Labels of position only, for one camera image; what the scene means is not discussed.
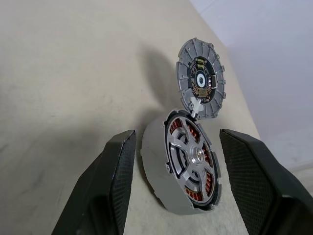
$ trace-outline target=carbon fiber texture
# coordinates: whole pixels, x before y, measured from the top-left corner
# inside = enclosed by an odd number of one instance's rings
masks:
[[[274,201],[274,190],[245,143],[221,133],[231,190],[250,235],[259,235]]]
[[[124,233],[127,209],[133,180],[136,135],[131,134],[122,147],[111,187],[112,212],[117,224],[117,234]]]

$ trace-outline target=gray plastic housing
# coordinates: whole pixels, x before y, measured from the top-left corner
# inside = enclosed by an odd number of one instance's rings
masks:
[[[179,51],[179,61],[176,63],[176,74],[179,85],[179,92],[181,93],[181,101],[186,110],[192,112],[194,105],[191,102],[191,97],[195,97],[192,89],[188,85],[187,69],[196,57],[204,57],[208,60],[214,70],[214,79],[216,79],[216,90],[211,101],[202,104],[203,110],[199,111],[195,116],[197,119],[216,118],[219,110],[222,108],[223,99],[226,98],[224,86],[223,72],[224,66],[221,65],[220,57],[216,54],[214,46],[211,43],[203,42],[197,38],[187,41]]]

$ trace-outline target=copper winding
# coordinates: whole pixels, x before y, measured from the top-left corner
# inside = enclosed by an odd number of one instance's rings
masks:
[[[187,187],[185,187],[185,191],[186,193],[191,196],[193,199],[197,200],[197,201],[202,201],[203,198],[202,198],[202,193],[201,192],[195,192],[195,191],[192,191],[190,189],[188,189]]]
[[[199,141],[199,133],[194,129],[194,127],[191,125],[191,124],[187,124],[188,127],[189,127],[189,130],[192,134],[192,136],[196,139],[196,141],[198,142]]]
[[[208,151],[207,151],[205,145],[203,145],[202,150],[203,150],[204,155],[205,155],[205,161],[206,161],[207,163],[209,163],[210,166],[212,166],[211,158],[210,158],[210,155],[209,155],[209,153],[208,153]]]
[[[211,181],[212,181],[212,176],[210,173],[206,173],[206,184],[205,184],[205,191],[206,194],[209,196],[211,192]]]
[[[182,127],[180,119],[176,119],[173,121],[171,127],[170,127],[170,133],[172,134],[173,131],[175,131],[177,128]]]

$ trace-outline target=white wall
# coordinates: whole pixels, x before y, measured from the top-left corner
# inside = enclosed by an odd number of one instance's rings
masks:
[[[261,139],[288,168],[313,164],[313,1],[191,2],[228,47]]]

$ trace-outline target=metal hub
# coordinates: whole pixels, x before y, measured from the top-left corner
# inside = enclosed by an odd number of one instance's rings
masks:
[[[203,133],[191,120],[177,117],[167,133],[171,169],[188,197],[207,204],[214,191],[211,151]]]
[[[199,147],[193,147],[192,148],[192,156],[191,156],[191,161],[194,164],[202,164],[205,161],[205,155],[204,155],[204,151],[199,148]]]

